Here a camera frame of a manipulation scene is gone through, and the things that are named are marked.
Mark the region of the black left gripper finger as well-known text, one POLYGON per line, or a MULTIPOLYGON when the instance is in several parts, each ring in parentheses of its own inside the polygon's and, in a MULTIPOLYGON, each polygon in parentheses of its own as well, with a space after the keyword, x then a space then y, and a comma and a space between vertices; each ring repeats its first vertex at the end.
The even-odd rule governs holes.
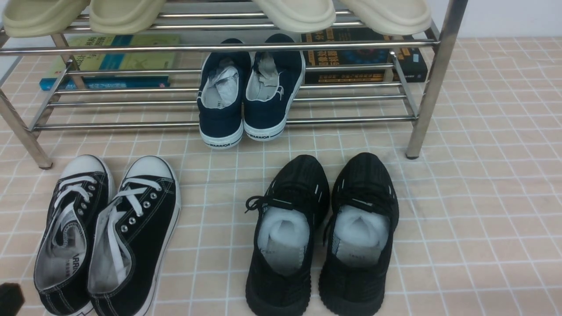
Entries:
POLYGON ((25 302, 22 287, 18 283, 0 285, 0 315, 16 316, 25 302))

